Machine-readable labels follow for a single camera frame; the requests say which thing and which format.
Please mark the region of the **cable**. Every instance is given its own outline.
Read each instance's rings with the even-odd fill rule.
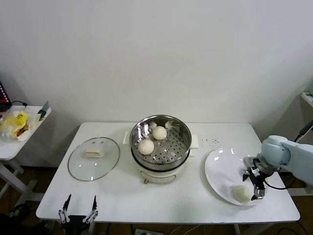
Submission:
[[[283,230],[290,230],[290,231],[294,232],[295,234],[300,235],[300,234],[297,233],[295,230],[290,229],[290,228],[281,228],[280,230],[278,230],[278,232],[277,232],[276,235],[280,235],[280,233],[281,233]]]
[[[180,229],[182,227],[182,225],[178,226],[177,228],[175,228],[173,231],[170,232],[170,234],[168,235],[172,235],[176,230]]]
[[[129,225],[130,225],[131,230],[132,230],[131,235],[133,235],[133,234],[134,234],[134,227],[133,227],[133,225],[132,225],[132,224],[129,224]]]
[[[28,105],[27,103],[25,103],[25,102],[22,102],[22,101],[19,101],[19,100],[14,100],[13,102],[11,102],[11,104],[13,104],[13,103],[21,103],[22,105],[24,105],[25,107]]]
[[[106,235],[109,235],[109,228],[110,228],[110,225],[111,225],[111,224],[112,224],[112,223],[109,223],[108,226],[107,226]]]
[[[298,225],[301,226],[301,228],[304,230],[305,234],[306,235],[309,235],[308,231],[304,228],[304,226],[299,222],[299,221],[296,221]]]
[[[294,182],[295,182],[296,180],[297,180],[297,179],[295,178],[295,179],[292,181],[292,183],[291,183],[289,186],[285,187],[285,188],[277,188],[277,187],[274,187],[274,186],[270,185],[268,182],[266,182],[265,179],[264,179],[264,183],[265,183],[267,186],[269,186],[270,188],[277,189],[277,190],[285,190],[285,189],[290,188],[290,187],[294,184]]]
[[[305,137],[305,135],[306,135],[307,133],[309,133],[309,131],[311,131],[312,129],[313,129],[313,125],[308,129],[308,131],[307,131],[304,135],[302,135],[301,137],[299,137],[296,142],[298,143],[300,140],[302,140],[302,138]]]
[[[199,225],[193,227],[192,229],[189,229],[189,230],[188,230],[187,232],[185,232],[183,235],[186,235],[187,233],[189,233],[190,231],[196,229],[196,228],[199,227],[200,225],[201,225],[201,224],[199,224]]]
[[[296,142],[297,143],[297,140],[301,137],[302,135],[301,134],[299,134],[298,136],[297,136],[297,138],[295,138],[294,139],[294,141],[293,142]]]

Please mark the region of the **small white side table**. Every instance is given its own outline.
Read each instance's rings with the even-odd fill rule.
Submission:
[[[13,106],[15,110],[23,110],[26,113],[38,113],[41,110],[41,106]],[[44,122],[44,120],[49,116],[51,113],[51,109],[49,108],[47,114],[45,115],[44,119],[41,120],[36,128]],[[33,179],[29,182],[28,185],[25,185],[22,181],[20,181],[16,175],[23,174],[24,170],[20,167],[20,165],[14,160],[14,157],[18,154],[18,152],[23,148],[23,146],[27,143],[27,141],[31,138],[31,136],[36,131],[34,130],[31,135],[25,141],[13,141],[13,142],[4,142],[0,140],[0,177],[4,179],[7,183],[0,191],[0,198],[4,195],[6,190],[9,186],[15,188],[21,196],[17,201],[16,205],[22,204],[27,200],[30,201],[41,201],[43,197],[43,193],[34,193],[32,190],[35,187],[37,180]],[[8,164],[13,169],[14,172],[10,172],[4,165]]]

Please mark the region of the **glass lid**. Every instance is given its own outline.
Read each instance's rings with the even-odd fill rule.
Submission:
[[[119,147],[114,140],[105,137],[90,139],[72,152],[68,170],[77,180],[97,180],[116,166],[119,154]]]

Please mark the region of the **snack package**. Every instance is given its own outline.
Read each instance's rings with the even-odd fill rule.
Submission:
[[[39,118],[38,114],[8,110],[0,119],[0,136],[7,141],[24,141],[29,137],[31,130],[36,128]]]

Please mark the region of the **electric steamer pot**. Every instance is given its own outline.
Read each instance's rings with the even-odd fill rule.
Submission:
[[[163,140],[152,136],[154,128],[162,126],[167,131]],[[149,155],[142,155],[138,145],[143,140],[152,140],[154,150]],[[188,158],[191,145],[189,128],[181,120],[167,116],[155,115],[137,123],[130,134],[132,155],[143,168],[154,172],[167,172],[181,166]]]

